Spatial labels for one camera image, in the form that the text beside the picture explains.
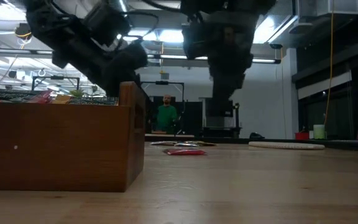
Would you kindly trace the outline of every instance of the red cup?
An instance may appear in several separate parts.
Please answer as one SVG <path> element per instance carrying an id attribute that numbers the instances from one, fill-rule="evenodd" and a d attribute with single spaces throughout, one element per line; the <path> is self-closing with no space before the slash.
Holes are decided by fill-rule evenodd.
<path id="1" fill-rule="evenodd" d="M 309 140 L 309 133 L 295 133 L 295 139 L 296 140 Z"/>

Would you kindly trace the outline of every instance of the green object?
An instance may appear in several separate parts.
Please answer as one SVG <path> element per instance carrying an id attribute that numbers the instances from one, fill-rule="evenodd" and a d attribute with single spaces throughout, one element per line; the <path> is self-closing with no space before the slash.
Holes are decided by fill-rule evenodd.
<path id="1" fill-rule="evenodd" d="M 157 115 L 157 131 L 166 131 L 168 134 L 173 133 L 173 122 L 177 119 L 177 110 L 175 107 L 159 106 Z"/>
<path id="2" fill-rule="evenodd" d="M 323 124 L 313 125 L 314 139 L 326 139 L 326 127 Z"/>
<path id="3" fill-rule="evenodd" d="M 84 90 L 72 90 L 70 94 L 74 97 L 82 97 L 84 95 Z"/>

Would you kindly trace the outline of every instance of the yellow cable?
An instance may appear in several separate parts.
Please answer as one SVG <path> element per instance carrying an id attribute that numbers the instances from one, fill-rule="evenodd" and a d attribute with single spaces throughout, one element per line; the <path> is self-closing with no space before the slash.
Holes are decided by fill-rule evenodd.
<path id="1" fill-rule="evenodd" d="M 283 114 L 284 114 L 284 131 L 285 131 L 285 139 L 287 139 L 287 119 L 285 117 L 285 102 L 284 102 L 284 65 L 283 65 L 283 47 L 281 48 L 281 79 L 282 79 L 282 94 L 283 94 Z"/>
<path id="2" fill-rule="evenodd" d="M 16 34 L 16 37 L 28 37 L 31 35 L 31 32 L 29 32 L 28 34 L 23 34 L 23 35 L 17 35 Z"/>
<path id="3" fill-rule="evenodd" d="M 329 68 L 329 88 L 328 88 L 328 99 L 327 99 L 327 108 L 326 108 L 326 117 L 324 120 L 324 125 L 327 124 L 328 118 L 328 108 L 329 108 L 329 99 L 331 97 L 331 84 L 333 81 L 333 64 L 334 64 L 334 9 L 335 9 L 335 0 L 333 0 L 333 8 L 331 13 L 331 58 L 330 58 L 330 68 Z"/>

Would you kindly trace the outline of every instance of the wooden table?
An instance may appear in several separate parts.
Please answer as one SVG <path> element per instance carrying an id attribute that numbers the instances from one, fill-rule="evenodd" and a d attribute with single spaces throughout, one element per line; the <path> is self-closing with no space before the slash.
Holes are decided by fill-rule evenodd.
<path id="1" fill-rule="evenodd" d="M 126 193 L 0 192 L 0 224 L 357 223 L 358 152 L 147 146 Z"/>

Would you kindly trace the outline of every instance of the green shirt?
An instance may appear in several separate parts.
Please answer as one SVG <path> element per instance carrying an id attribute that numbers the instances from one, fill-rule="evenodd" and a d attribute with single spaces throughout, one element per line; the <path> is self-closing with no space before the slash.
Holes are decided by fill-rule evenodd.
<path id="1" fill-rule="evenodd" d="M 157 115 L 157 131 L 172 132 L 172 123 L 177 119 L 177 110 L 173 106 L 159 106 Z"/>

